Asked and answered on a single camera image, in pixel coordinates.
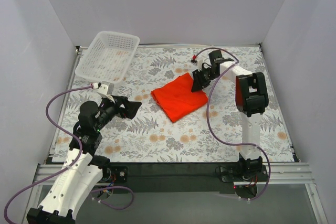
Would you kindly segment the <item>orange t shirt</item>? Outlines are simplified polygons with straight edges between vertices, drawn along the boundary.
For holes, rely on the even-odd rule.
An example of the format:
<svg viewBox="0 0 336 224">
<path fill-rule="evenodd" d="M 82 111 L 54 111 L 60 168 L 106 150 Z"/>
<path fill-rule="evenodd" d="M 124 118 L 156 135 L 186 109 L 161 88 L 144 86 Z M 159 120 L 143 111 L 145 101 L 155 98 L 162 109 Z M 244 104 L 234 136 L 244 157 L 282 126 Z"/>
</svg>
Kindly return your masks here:
<svg viewBox="0 0 336 224">
<path fill-rule="evenodd" d="M 205 92 L 192 92 L 192 84 L 191 75 L 185 73 L 163 87 L 151 91 L 152 98 L 172 123 L 208 102 Z"/>
</svg>

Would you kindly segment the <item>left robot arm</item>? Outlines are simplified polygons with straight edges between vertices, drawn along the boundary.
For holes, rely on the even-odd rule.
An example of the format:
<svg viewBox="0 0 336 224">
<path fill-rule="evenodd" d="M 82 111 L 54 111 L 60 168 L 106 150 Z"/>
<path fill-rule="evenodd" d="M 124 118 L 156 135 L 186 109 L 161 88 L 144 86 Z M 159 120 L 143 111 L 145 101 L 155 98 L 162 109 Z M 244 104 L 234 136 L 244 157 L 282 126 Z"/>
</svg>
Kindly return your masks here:
<svg viewBox="0 0 336 224">
<path fill-rule="evenodd" d="M 108 181 L 112 175 L 110 160 L 95 154 L 102 140 L 101 130 L 116 116 L 133 119 L 141 105 L 113 96 L 103 98 L 100 104 L 87 101 L 80 106 L 62 170 L 39 206 L 29 209 L 28 223 L 75 223 L 95 184 Z"/>
</svg>

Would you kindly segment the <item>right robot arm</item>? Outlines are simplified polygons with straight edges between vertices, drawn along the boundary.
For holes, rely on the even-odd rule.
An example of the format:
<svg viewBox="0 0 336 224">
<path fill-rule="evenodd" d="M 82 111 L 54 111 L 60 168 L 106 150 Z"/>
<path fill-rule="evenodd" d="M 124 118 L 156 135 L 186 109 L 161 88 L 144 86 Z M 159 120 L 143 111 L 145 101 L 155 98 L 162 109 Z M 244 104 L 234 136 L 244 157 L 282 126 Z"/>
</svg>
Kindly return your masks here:
<svg viewBox="0 0 336 224">
<path fill-rule="evenodd" d="M 240 67 L 239 60 L 231 52 L 224 58 L 224 49 L 208 47 L 209 62 L 202 62 L 195 54 L 191 62 L 197 64 L 192 72 L 192 92 L 210 86 L 211 81 L 219 82 L 226 76 L 235 85 L 235 103 L 242 122 L 242 142 L 237 167 L 234 174 L 242 180 L 257 178 L 263 170 L 266 152 L 260 147 L 260 123 L 269 105 L 265 76 L 261 72 L 251 72 Z"/>
</svg>

